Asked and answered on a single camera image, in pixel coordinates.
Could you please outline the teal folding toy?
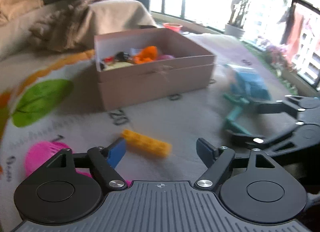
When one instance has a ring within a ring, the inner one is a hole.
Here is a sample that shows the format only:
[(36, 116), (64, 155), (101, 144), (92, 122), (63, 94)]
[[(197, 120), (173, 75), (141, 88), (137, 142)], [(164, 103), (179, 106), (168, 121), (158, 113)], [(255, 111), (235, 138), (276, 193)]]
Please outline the teal folding toy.
[(237, 118), (240, 116), (240, 114), (242, 114), (250, 102), (242, 96), (236, 96), (227, 93), (224, 93), (223, 97), (233, 105), (233, 109), (225, 117), (223, 128), (233, 133), (251, 135), (248, 130), (236, 122)]

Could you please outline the yellow building brick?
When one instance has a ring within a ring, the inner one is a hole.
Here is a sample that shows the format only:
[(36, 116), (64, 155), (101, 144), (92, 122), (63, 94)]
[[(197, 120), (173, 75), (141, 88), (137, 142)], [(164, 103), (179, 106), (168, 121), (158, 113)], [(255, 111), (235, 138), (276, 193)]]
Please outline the yellow building brick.
[(128, 129), (122, 131), (121, 137), (125, 139), (130, 149), (148, 153), (153, 156), (167, 157), (172, 150), (171, 144)]

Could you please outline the blue tissue pack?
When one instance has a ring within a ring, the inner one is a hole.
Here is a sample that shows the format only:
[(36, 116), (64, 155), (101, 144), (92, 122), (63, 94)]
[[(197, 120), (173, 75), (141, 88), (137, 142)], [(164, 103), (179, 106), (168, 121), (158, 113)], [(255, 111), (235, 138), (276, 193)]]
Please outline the blue tissue pack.
[(271, 100), (263, 78), (255, 69), (234, 64), (224, 64), (223, 69), (232, 94), (252, 101)]

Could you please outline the pink toy spoon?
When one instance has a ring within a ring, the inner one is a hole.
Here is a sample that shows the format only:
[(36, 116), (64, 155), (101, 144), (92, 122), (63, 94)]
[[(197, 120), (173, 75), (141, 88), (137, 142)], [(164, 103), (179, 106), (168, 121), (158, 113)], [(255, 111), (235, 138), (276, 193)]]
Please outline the pink toy spoon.
[[(62, 149), (71, 149), (62, 142), (41, 141), (27, 151), (24, 159), (25, 176), (28, 177), (48, 159)], [(107, 147), (108, 154), (106, 160), (112, 168), (116, 168), (126, 153), (126, 142), (121, 139)]]

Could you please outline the colourful play mat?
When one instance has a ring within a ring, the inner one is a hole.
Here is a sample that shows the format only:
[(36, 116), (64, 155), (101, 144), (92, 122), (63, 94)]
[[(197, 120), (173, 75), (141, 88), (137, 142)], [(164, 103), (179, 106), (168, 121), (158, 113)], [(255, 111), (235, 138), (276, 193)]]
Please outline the colourful play mat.
[(264, 79), (272, 100), (287, 94), (314, 96), (316, 92), (298, 75), (288, 70), (276, 73), (255, 46), (222, 34), (189, 34), (191, 40), (216, 56), (210, 84), (180, 97), (164, 97), (107, 112), (101, 104), (97, 73), (92, 58), (65, 64), (59, 70), (36, 79), (36, 82), (66, 79), (73, 90), (49, 114), (39, 121), (17, 127), (12, 121), (20, 96), (12, 96), (1, 108), (1, 226), (11, 231), (21, 218), (14, 204), (14, 191), (25, 179), (23, 166), (29, 148), (40, 141), (59, 141), (76, 152), (94, 146), (108, 146), (123, 129), (172, 145), (164, 159), (129, 151), (117, 171), (129, 180), (195, 181), (205, 167), (196, 154), (196, 141), (203, 137), (213, 145), (227, 145), (223, 130), (225, 116), (232, 108), (223, 94), (229, 90), (225, 64), (254, 68)]

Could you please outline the white plant pot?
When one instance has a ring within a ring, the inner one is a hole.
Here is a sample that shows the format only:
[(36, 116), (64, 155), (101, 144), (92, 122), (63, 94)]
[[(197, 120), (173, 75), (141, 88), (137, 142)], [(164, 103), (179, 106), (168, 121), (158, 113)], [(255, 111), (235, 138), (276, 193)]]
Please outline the white plant pot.
[(230, 24), (226, 24), (225, 25), (225, 35), (229, 35), (229, 36), (233, 36), (236, 37), (238, 39), (241, 39), (244, 35), (245, 31), (241, 28), (232, 26)]

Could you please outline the pink cardboard box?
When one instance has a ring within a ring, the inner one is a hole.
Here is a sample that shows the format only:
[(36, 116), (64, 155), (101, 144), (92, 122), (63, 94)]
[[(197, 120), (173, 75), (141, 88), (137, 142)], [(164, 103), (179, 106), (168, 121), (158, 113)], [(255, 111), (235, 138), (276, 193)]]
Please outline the pink cardboard box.
[[(157, 47), (168, 60), (102, 71), (100, 60), (131, 49)], [(94, 38), (98, 88), (105, 110), (115, 110), (208, 86), (216, 56), (165, 28), (136, 29)]]

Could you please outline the orange toy in box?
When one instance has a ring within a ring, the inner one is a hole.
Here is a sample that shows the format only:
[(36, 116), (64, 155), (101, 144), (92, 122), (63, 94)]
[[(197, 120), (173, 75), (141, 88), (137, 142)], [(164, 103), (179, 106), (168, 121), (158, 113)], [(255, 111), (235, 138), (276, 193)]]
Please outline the orange toy in box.
[(144, 64), (157, 60), (158, 49), (156, 46), (148, 46), (142, 49), (138, 54), (133, 56), (135, 64)]

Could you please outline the red plastic basin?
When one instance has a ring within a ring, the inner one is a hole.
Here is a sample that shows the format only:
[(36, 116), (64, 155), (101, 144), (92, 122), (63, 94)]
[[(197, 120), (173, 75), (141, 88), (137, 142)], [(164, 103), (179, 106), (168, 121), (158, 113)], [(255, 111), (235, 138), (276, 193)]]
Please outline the red plastic basin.
[(180, 32), (183, 26), (177, 23), (163, 23), (163, 27), (174, 32)]

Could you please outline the brown crumpled blanket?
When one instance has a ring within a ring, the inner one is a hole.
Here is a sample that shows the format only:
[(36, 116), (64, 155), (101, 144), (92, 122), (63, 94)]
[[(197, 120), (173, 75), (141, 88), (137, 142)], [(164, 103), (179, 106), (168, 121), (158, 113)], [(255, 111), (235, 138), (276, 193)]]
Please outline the brown crumpled blanket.
[(78, 48), (86, 32), (89, 5), (100, 1), (108, 0), (75, 0), (65, 9), (43, 16), (29, 28), (29, 44), (61, 53)]

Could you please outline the beige sofa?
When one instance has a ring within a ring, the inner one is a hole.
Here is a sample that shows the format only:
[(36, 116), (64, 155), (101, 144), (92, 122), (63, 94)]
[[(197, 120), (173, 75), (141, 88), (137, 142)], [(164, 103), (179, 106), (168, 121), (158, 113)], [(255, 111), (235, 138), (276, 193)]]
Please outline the beige sofa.
[(155, 27), (136, 0), (1, 0), (1, 59), (27, 46), (64, 53), (96, 35)]

